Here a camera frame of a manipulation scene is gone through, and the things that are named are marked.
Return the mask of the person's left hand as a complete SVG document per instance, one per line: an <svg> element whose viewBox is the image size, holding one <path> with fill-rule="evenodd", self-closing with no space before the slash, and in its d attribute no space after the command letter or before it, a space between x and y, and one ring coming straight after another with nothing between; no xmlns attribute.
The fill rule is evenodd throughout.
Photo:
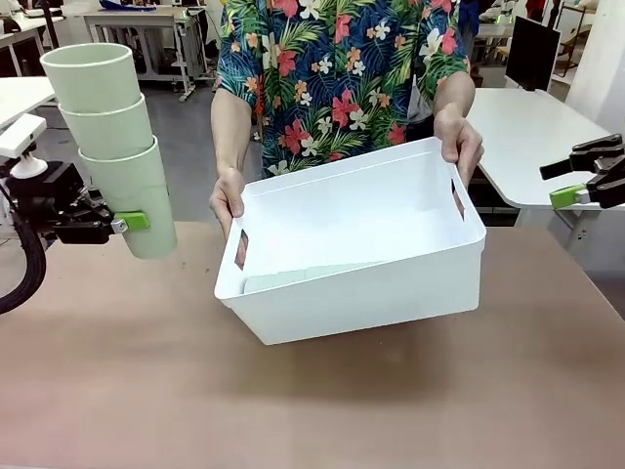
<svg viewBox="0 0 625 469"><path fill-rule="evenodd" d="M436 113L434 135L441 142L442 158L456 166L467 188L484 153L482 136L455 104L449 104Z"/></svg>

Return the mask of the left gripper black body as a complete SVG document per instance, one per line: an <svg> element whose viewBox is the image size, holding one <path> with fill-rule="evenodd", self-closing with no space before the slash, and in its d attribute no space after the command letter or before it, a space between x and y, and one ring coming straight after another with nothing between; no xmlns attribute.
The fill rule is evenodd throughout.
<svg viewBox="0 0 625 469"><path fill-rule="evenodd" d="M50 161L40 175L17 179L10 175L16 163L1 164L9 197L10 226L18 231L29 225L35 231L75 231L86 228L80 220L78 199L84 189L83 180L73 163Z"/></svg>

